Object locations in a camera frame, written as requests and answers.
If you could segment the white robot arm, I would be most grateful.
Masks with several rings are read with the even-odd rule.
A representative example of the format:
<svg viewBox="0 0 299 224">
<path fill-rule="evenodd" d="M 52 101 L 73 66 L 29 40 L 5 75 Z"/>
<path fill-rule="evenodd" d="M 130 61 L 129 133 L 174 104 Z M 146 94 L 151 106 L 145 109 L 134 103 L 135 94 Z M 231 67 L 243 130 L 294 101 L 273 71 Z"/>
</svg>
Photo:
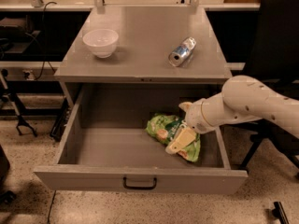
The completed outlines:
<svg viewBox="0 0 299 224">
<path fill-rule="evenodd" d="M 253 77 L 231 77 L 220 93 L 178 106 L 185 112 L 187 127 L 178 129 L 165 149 L 168 154 L 180 152 L 195 140 L 198 133 L 215 131 L 224 124 L 259 119 L 266 119 L 299 137 L 299 101 L 273 91 Z"/>
</svg>

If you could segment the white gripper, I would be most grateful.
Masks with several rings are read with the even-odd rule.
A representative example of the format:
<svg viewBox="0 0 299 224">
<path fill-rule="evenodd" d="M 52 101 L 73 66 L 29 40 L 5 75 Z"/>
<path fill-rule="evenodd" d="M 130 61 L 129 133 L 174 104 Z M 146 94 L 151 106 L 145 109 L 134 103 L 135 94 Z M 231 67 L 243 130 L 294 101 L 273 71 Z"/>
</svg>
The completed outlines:
<svg viewBox="0 0 299 224">
<path fill-rule="evenodd" d="M 179 128 L 174 139 L 166 147 L 168 154 L 176 154 L 188 146 L 196 138 L 196 133 L 204 134 L 215 130 L 204 118 L 202 113 L 202 104 L 204 100 L 200 99 L 194 103 L 183 102 L 178 107 L 183 110 L 185 121 L 189 127 Z"/>
</svg>

